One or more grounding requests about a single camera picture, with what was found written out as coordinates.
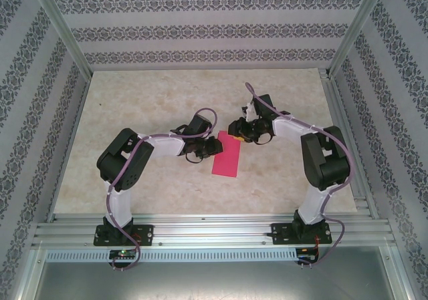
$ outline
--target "patterned wallpaper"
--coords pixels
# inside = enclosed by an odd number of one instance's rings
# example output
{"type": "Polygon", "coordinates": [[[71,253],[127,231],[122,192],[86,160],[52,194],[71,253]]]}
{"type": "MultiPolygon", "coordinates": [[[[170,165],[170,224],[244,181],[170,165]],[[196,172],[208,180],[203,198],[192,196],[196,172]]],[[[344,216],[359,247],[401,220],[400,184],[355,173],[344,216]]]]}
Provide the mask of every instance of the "patterned wallpaper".
{"type": "Polygon", "coordinates": [[[417,299],[428,299],[427,3],[378,0],[335,76],[417,299]]]}
{"type": "Polygon", "coordinates": [[[56,0],[92,69],[328,67],[362,0],[56,0]]]}
{"type": "Polygon", "coordinates": [[[87,83],[38,0],[0,3],[0,299],[46,219],[87,83]]]}

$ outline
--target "pink block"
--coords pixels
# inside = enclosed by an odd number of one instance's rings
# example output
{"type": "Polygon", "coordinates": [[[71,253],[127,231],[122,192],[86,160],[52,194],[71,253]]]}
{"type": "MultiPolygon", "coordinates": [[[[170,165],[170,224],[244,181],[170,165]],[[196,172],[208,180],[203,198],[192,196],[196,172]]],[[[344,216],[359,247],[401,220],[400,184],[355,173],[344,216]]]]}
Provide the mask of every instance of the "pink block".
{"type": "Polygon", "coordinates": [[[236,140],[226,131],[219,132],[219,140],[223,145],[223,152],[214,156],[213,171],[211,173],[236,178],[241,141],[236,140]]]}

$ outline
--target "marble surface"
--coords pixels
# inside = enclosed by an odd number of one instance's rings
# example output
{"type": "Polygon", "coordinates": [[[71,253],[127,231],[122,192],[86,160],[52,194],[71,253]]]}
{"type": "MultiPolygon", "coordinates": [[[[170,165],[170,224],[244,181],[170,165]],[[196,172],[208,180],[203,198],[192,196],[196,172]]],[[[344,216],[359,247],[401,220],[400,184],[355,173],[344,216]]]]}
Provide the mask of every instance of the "marble surface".
{"type": "MultiPolygon", "coordinates": [[[[311,124],[332,125],[316,69],[97,71],[56,202],[56,213],[104,213],[106,192],[96,161],[123,128],[154,134],[187,124],[199,108],[219,116],[215,135],[251,100],[244,83],[270,94],[279,110],[311,124]]],[[[209,112],[203,114],[213,120],[209,112]]],[[[294,212],[308,187],[300,147],[283,138],[241,145],[237,178],[211,174],[184,156],[152,159],[133,187],[132,212],[148,214],[269,214],[294,212]]],[[[350,188],[327,211],[356,212],[350,188]]]]}

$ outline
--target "purple cable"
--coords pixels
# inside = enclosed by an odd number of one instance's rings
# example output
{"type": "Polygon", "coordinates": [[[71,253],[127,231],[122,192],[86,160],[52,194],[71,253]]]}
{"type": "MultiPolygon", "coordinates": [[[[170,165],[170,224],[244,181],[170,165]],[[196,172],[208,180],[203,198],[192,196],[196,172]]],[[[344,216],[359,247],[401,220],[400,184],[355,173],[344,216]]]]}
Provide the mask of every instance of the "purple cable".
{"type": "Polygon", "coordinates": [[[210,134],[213,130],[214,127],[217,124],[217,113],[215,113],[215,111],[212,108],[201,108],[200,110],[197,110],[197,112],[195,113],[198,114],[202,111],[210,111],[214,114],[214,123],[213,125],[206,130],[203,133],[200,134],[196,134],[196,135],[178,135],[178,134],[153,134],[153,135],[149,135],[149,136],[145,136],[143,137],[141,140],[138,141],[138,143],[136,144],[136,146],[134,147],[134,149],[132,150],[132,152],[130,153],[128,160],[126,161],[125,165],[123,166],[122,170],[120,170],[118,176],[114,179],[113,183],[108,187],[107,190],[107,199],[106,199],[106,206],[107,206],[107,211],[108,214],[110,215],[110,218],[112,220],[112,222],[114,223],[114,226],[124,235],[126,236],[132,243],[134,243],[135,245],[135,249],[138,253],[137,259],[131,263],[130,265],[126,266],[125,268],[118,268],[114,266],[114,263],[116,262],[117,258],[114,258],[112,261],[112,267],[113,270],[118,270],[118,271],[125,271],[125,270],[129,270],[131,269],[133,266],[135,266],[140,258],[141,258],[141,249],[140,249],[140,245],[138,242],[136,242],[128,233],[126,233],[126,231],[124,229],[122,229],[122,227],[117,223],[116,219],[113,216],[112,213],[112,209],[110,208],[110,195],[114,189],[114,186],[119,182],[120,178],[122,178],[123,174],[126,172],[126,169],[128,168],[128,165],[131,163],[132,158],[135,155],[135,152],[138,150],[138,148],[140,147],[140,145],[144,142],[147,141],[149,138],[199,138],[201,136],[204,136],[206,134],[210,134]]]}
{"type": "Polygon", "coordinates": [[[336,240],[336,242],[332,245],[332,247],[327,251],[327,253],[317,262],[315,262],[314,264],[311,265],[315,266],[320,264],[336,247],[337,245],[340,243],[340,241],[343,238],[343,235],[345,233],[345,224],[341,221],[341,220],[337,220],[335,218],[329,218],[327,216],[324,215],[324,210],[326,208],[326,205],[328,203],[328,201],[330,200],[331,196],[339,191],[341,188],[344,188],[346,185],[348,185],[350,183],[350,181],[354,178],[354,170],[355,170],[355,165],[354,165],[354,159],[352,158],[352,156],[350,155],[350,152],[348,151],[348,148],[335,136],[333,136],[332,134],[329,134],[327,132],[325,132],[324,130],[317,128],[316,126],[313,125],[309,125],[308,123],[305,123],[303,121],[298,120],[297,118],[293,117],[293,116],[289,116],[289,115],[285,115],[282,114],[281,112],[277,111],[274,107],[270,106],[268,103],[266,103],[265,101],[263,101],[259,96],[257,96],[257,94],[255,93],[253,87],[251,86],[250,83],[245,83],[246,88],[249,90],[249,92],[253,95],[254,98],[256,98],[260,103],[262,103],[264,106],[266,106],[267,108],[269,108],[271,111],[275,112],[277,115],[285,118],[287,121],[293,121],[296,124],[299,124],[305,128],[308,128],[310,130],[314,130],[316,132],[321,133],[322,135],[327,136],[328,138],[330,138],[331,140],[333,140],[334,142],[336,142],[340,148],[345,152],[346,157],[348,159],[348,163],[349,163],[349,176],[348,178],[345,180],[345,182],[343,182],[341,185],[337,186],[336,188],[333,188],[329,193],[328,196],[326,197],[326,199],[324,200],[324,202],[321,205],[321,215],[323,218],[325,218],[327,221],[330,222],[336,222],[339,223],[342,226],[342,231],[339,234],[338,239],[336,240]]]}

